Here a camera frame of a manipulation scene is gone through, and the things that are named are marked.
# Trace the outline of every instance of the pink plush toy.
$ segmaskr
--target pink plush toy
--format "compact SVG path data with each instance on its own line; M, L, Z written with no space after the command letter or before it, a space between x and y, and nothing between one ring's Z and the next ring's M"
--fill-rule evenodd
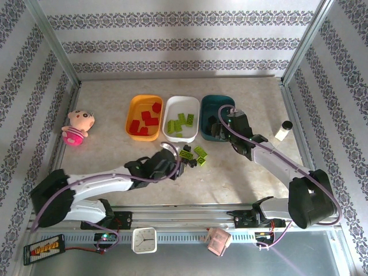
M88 136L87 131L94 124L93 114L86 111L73 111L68 114L71 126L63 126L63 140L67 145L80 145Z

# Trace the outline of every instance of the marble surface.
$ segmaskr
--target marble surface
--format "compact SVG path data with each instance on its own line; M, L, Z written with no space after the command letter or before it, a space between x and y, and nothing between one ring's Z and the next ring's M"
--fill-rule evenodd
M83 82L77 109L94 112L96 122L78 147L67 147L62 168L67 174L112 170L161 150L160 131L153 142L133 141L125 132L131 99L139 94L159 95L166 102L174 95L190 95L199 101L209 94L228 95L248 116L253 133L268 138L281 152L301 164L292 131L283 142L274 138L288 119L275 78L147 79ZM262 166L238 155L229 143L204 140L198 133L190 143L208 153L203 167L187 167L176 181L152 183L143 189L114 192L111 205L253 203L267 196L287 197L286 187Z

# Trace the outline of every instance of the white bottle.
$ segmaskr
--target white bottle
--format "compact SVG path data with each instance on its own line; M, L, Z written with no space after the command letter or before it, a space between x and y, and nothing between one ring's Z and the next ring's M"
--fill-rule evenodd
M286 135L288 135L289 131L293 128L293 123L290 121L285 121L282 123L280 129L275 135L275 138L282 141Z

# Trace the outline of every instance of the clock face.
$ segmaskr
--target clock face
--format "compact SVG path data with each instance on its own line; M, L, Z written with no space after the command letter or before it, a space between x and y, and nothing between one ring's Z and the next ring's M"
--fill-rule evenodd
M132 249L137 254L156 252L156 230L153 227L135 229L132 236Z

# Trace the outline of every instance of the patterned wall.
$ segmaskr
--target patterned wall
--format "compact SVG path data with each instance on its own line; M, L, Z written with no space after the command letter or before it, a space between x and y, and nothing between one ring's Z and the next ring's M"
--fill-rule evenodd
M359 275L368 275L368 8L334 3L289 89L316 167L328 171Z
M318 3L40 2L81 80L152 73L282 76Z
M53 160L71 83L23 1L0 0L0 275L11 275L29 192Z

